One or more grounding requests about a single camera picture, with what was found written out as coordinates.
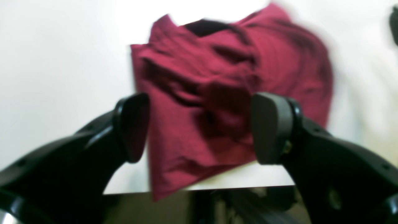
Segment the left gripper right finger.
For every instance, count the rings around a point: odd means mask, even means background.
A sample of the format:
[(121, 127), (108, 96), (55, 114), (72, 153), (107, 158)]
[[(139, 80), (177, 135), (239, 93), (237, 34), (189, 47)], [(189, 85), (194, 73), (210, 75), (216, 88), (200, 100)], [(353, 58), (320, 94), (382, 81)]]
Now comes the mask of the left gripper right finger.
[(282, 165), (313, 224), (396, 224), (397, 168), (329, 134), (293, 98), (251, 98), (253, 148), (263, 165)]

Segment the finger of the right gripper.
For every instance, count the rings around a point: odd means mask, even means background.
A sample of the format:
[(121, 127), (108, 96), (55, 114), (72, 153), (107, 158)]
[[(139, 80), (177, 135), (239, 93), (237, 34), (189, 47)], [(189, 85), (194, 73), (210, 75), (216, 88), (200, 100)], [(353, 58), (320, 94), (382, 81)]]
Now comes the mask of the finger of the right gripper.
[(389, 16), (389, 27), (392, 38), (396, 46), (398, 46), (398, 6), (393, 6)]

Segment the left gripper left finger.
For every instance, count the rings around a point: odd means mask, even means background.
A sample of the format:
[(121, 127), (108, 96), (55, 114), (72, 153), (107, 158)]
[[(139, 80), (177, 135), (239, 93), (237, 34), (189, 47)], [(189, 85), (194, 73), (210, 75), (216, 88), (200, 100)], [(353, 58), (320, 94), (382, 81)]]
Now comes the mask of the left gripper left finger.
[(122, 98), (71, 136), (21, 157), (1, 171), (2, 224), (100, 224), (103, 193), (126, 162), (140, 161), (150, 98)]

